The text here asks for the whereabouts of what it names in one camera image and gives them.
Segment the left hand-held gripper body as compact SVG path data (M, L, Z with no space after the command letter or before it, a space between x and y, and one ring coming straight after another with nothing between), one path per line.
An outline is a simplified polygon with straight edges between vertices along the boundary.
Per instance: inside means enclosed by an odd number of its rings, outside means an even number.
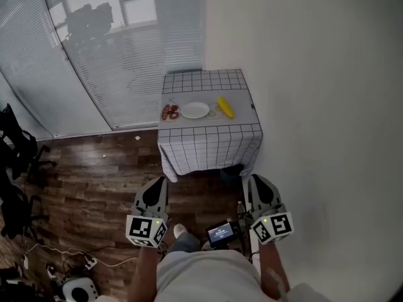
M125 236L136 246L158 248L168 230L166 205L132 206L127 215Z

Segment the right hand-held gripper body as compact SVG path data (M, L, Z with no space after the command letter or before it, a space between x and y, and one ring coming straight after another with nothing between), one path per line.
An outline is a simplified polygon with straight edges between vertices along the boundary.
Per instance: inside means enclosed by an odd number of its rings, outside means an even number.
M247 215L247 230L261 245L268 245L293 234L292 214L283 203L252 205Z

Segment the yellow corn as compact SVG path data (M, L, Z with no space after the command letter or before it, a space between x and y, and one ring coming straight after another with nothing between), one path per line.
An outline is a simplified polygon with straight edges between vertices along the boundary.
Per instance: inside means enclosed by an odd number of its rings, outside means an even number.
M217 104L220 106L223 113L231 119L235 118L234 110L232 109L229 102L224 97L217 98Z

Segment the white plate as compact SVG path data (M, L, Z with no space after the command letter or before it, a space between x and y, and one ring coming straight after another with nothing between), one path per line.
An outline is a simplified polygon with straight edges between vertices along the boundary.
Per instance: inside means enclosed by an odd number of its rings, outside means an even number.
M199 119L210 112L209 105L201 102L187 103L181 108L181 114L188 119Z

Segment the white forearm bandage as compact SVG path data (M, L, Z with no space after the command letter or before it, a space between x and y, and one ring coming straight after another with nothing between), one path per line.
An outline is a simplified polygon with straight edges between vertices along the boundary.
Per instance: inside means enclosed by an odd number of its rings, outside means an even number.
M280 295L284 295L285 294L285 288L283 285L283 280L281 279L281 277L271 268L269 268L267 270L267 273L271 276L271 278L276 282L278 291L280 293Z

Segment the person's left forearm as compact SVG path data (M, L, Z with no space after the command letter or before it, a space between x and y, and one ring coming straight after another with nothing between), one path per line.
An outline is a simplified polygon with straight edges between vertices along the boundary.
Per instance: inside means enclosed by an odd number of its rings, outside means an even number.
M157 294L157 265L159 251L142 247L137 265L128 289L128 302L154 302Z

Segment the person's right forearm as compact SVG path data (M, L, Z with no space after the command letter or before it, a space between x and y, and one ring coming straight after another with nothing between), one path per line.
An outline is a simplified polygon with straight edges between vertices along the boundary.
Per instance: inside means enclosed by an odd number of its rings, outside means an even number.
M261 289L271 299L281 298L278 283L271 277L270 269L282 280L284 291L290 290L287 275L281 263L280 255L274 243L262 245L259 243L259 263L261 269Z

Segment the person's jeans leg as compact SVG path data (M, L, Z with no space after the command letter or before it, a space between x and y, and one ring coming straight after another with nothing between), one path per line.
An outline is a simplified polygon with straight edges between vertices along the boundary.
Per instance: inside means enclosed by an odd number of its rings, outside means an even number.
M192 233L184 232L182 233L168 248L167 253L172 252L187 252L193 253L200 251L200 241Z

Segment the black chest screen device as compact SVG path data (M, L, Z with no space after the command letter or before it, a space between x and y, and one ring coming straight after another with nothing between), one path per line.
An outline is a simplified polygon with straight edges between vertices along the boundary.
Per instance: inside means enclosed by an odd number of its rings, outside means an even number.
M213 250L225 250L239 238L239 231L233 222L225 220L206 229L207 239Z

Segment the white grid tablecloth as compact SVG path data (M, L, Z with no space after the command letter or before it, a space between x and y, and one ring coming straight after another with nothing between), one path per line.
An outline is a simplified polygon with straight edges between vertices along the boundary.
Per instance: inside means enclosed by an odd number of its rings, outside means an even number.
M217 104L224 97L235 113L226 116ZM188 119L181 114L187 103L209 105L203 118ZM194 171L224 169L242 165L241 176L253 169L263 131L240 69L177 72L164 77L157 146L162 170L177 182Z

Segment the person's white shirt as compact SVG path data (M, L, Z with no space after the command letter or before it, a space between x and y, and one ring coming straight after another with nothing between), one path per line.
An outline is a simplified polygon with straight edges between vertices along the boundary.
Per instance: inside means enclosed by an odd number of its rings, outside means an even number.
M154 302L331 302L300 283L279 300L261 289L261 270L233 250L172 252L157 267Z

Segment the white round floor device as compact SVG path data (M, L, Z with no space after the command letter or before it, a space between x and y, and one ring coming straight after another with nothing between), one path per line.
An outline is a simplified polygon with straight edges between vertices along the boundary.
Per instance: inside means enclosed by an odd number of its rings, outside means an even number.
M98 291L89 277L77 277L62 285L62 293L66 302L95 302Z

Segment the black office chair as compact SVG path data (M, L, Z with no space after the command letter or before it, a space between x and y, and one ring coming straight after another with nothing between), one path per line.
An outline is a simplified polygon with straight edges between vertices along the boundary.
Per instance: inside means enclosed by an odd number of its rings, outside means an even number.
M29 237L30 234L28 231L31 231L36 243L43 245L43 240L37 237L37 233L33 227L33 221L48 221L49 216L32 215L34 201L40 202L41 198L33 195L28 199L28 196L19 187L11 183L5 187L5 190L0 191L0 198L3 201L1 204L1 213L4 220L1 235L12 240L17 235L21 235L22 238Z
M38 148L36 138L20 127L11 105L0 111L0 161L11 169L12 178L15 180L27 173L29 180L38 168L51 164L57 166L55 161L40 160L44 152L50 152L50 148L42 145Z

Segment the glass partition with blinds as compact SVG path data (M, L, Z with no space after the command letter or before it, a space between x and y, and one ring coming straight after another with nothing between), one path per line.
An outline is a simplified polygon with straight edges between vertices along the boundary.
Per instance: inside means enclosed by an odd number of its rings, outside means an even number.
M0 108L39 139L154 129L203 66L205 0L0 0Z

